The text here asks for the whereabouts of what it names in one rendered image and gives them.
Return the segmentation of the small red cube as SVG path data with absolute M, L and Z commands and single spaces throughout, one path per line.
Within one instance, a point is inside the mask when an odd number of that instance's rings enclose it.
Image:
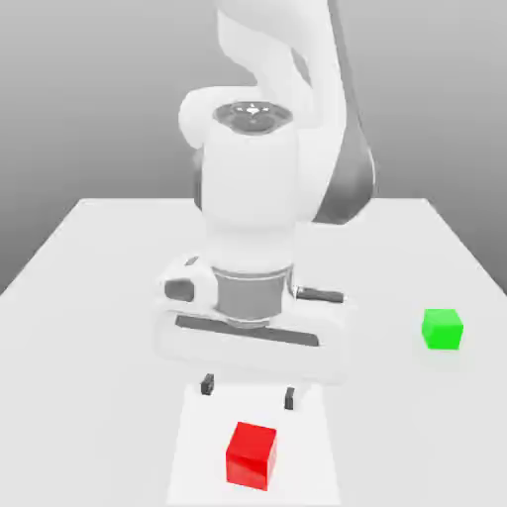
M 277 457 L 277 431 L 238 422 L 226 450 L 226 479 L 266 491 Z

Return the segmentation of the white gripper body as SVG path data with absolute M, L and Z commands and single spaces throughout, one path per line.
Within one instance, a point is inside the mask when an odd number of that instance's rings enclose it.
M 269 325 L 233 327 L 212 315 L 156 313 L 154 340 L 162 355 L 240 377 L 341 384 L 350 366 L 349 312 L 322 301 L 297 301 Z

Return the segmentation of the small green cube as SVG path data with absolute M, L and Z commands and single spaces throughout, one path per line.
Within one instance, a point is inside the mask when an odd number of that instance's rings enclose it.
M 421 332 L 430 350 L 457 351 L 463 323 L 455 309 L 426 309 Z

